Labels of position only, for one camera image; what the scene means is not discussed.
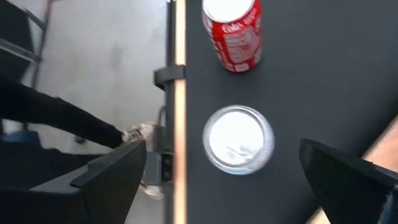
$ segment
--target black pants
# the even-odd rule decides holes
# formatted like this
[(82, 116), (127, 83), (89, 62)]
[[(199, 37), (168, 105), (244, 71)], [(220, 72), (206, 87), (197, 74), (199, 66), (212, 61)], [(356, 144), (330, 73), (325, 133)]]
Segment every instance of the black pants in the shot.
[[(114, 126), (61, 100), (39, 93), (0, 75), (0, 118), (47, 124), (118, 147), (122, 133)], [(0, 138), (0, 187), (29, 189), (71, 172), (101, 155), (72, 155), (58, 149), (11, 143)]]

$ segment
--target concrete floor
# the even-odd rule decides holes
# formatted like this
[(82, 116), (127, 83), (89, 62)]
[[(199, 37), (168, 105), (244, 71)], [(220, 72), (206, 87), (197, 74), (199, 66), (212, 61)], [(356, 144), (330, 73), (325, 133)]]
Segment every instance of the concrete floor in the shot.
[[(9, 1), (43, 18), (46, 0)], [(165, 18), (164, 0), (55, 1), (37, 89), (119, 129), (155, 120), (163, 93), (152, 84), (152, 71), (164, 66)], [(32, 25), (32, 31), (37, 40), (39, 29)], [(108, 151), (92, 142), (77, 146), (71, 134), (47, 126), (30, 129), (38, 130), (45, 147)], [(162, 202), (139, 192), (126, 223), (162, 223), (162, 216)]]

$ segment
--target black table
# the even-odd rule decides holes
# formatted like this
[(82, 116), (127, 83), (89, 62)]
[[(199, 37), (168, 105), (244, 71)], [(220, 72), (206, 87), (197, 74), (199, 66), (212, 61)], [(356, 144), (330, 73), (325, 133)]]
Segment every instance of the black table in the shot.
[[(398, 113), (398, 2), (262, 1), (263, 58), (241, 75), (219, 63), (201, 1), (176, 5), (175, 63), (186, 77), (174, 86), (174, 223), (305, 223), (317, 204), (300, 139), (360, 156)], [(205, 156), (205, 123), (228, 105), (258, 110), (274, 130), (274, 155), (252, 175)]]

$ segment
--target red soda can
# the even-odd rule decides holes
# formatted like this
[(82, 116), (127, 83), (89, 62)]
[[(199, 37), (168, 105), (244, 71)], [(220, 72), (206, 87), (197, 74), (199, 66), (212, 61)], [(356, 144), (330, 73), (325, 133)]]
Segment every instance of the red soda can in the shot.
[(202, 19), (223, 66), (248, 71), (261, 58), (260, 0), (203, 0)]

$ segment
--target can lid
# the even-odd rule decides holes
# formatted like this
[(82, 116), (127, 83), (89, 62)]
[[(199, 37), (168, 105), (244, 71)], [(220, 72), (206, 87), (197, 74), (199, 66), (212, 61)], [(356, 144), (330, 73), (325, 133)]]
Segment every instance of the can lid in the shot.
[(205, 126), (206, 155), (230, 174), (248, 174), (261, 168), (274, 149), (274, 134), (265, 117), (247, 106), (225, 107)]
[(233, 22), (246, 15), (255, 0), (203, 0), (202, 7), (210, 19), (216, 22)]

